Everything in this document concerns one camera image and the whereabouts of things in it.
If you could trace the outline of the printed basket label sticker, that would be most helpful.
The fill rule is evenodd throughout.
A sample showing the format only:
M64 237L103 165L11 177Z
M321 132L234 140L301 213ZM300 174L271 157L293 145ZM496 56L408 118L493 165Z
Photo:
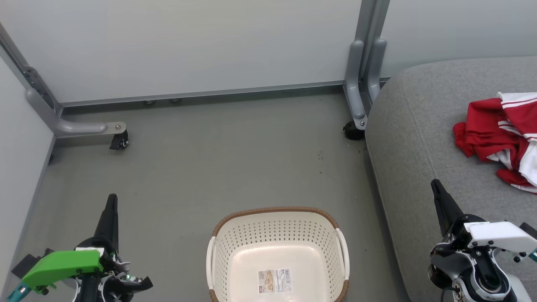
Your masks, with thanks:
M259 294L284 294L294 290L290 269L258 271Z

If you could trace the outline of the upright grey metal partition foot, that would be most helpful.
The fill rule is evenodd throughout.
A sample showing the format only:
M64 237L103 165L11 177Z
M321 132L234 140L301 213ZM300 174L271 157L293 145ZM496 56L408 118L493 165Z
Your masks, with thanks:
M361 0L355 40L349 48L343 85L351 121L364 130L372 103L381 90L381 67L387 40L381 37L391 0Z

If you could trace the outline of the black caster wheel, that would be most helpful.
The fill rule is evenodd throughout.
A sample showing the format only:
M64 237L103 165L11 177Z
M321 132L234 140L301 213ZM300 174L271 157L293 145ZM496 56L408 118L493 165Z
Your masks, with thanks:
M109 149L119 151L127 148L129 145L128 130L115 134L110 143Z
M353 121L346 123L342 131L349 140L363 140L365 137L365 131L358 129Z

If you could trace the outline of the red and white garment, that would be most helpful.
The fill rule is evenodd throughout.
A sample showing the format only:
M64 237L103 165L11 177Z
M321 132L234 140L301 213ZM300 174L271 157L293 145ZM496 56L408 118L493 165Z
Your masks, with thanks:
M471 102L466 120L452 131L466 157L502 163L501 180L537 195L537 92L499 92Z

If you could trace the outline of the grey partition bottom rail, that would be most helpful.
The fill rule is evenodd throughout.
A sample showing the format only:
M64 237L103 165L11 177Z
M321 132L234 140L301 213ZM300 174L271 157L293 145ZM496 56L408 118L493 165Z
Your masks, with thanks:
M153 96L140 96L140 97L96 99L96 100L90 100L90 101L61 102L60 105L63 108L67 108L67 107L92 106L92 105L121 104L121 103L130 103L130 102L163 101L163 100L176 99L176 98L211 97L211 96L223 96L227 94L247 94L247 93L259 93L259 92L270 92L270 91L312 89L312 88L320 88L320 87L342 86L344 84L345 84L345 81L326 81L326 82L267 86L267 87L246 88L246 89L230 89L230 90L203 91L203 92L191 92L191 93L180 93L180 94L159 94L159 95L153 95Z

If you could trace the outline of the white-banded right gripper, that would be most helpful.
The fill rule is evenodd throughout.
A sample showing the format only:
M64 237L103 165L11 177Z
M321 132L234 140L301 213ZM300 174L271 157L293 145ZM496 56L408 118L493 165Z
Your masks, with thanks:
M450 193L438 179L431 181L436 214L441 230L442 248L466 251L485 247L501 252L529 255L537 240L510 221L489 222L479 216L464 215Z

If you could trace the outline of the grey fabric sofa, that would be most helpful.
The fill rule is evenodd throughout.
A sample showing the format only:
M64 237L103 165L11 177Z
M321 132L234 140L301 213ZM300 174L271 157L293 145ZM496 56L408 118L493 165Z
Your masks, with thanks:
M441 296L428 278L431 249L442 239L433 179L466 213L537 229L537 195L500 180L499 163L466 157L452 131L466 119L470 102L498 92L536 91L537 57L477 58L407 68L373 102L365 139L411 302L438 302Z

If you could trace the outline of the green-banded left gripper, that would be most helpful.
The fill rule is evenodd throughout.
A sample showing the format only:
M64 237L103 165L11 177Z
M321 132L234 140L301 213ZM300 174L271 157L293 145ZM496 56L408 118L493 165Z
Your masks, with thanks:
M21 280L32 290L41 292L56 282L89 273L115 275L126 273L126 263L119 257L118 197L109 194L94 236L73 250L49 252L38 258Z

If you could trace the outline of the cream perforated laundry basket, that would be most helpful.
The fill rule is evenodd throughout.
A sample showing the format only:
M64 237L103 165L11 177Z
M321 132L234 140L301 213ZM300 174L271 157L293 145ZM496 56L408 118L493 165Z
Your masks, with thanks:
M274 269L290 269L292 292L258 293L258 271ZM349 277L343 232L318 208L230 214L214 228L206 252L211 302L346 302Z

